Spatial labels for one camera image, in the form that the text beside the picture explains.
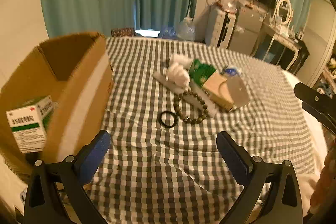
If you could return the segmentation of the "person's hand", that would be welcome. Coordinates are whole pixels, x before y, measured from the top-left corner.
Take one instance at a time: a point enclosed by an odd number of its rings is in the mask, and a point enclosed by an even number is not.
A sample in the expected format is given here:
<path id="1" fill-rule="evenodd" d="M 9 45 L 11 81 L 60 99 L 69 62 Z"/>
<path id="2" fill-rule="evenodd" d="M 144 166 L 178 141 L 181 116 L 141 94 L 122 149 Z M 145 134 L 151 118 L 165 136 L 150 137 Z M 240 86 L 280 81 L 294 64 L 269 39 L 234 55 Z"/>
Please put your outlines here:
<path id="1" fill-rule="evenodd" d="M 320 178 L 311 196 L 309 213 L 315 214 L 318 211 L 329 192 L 333 180 L 335 180 L 335 140 L 327 153 Z"/>

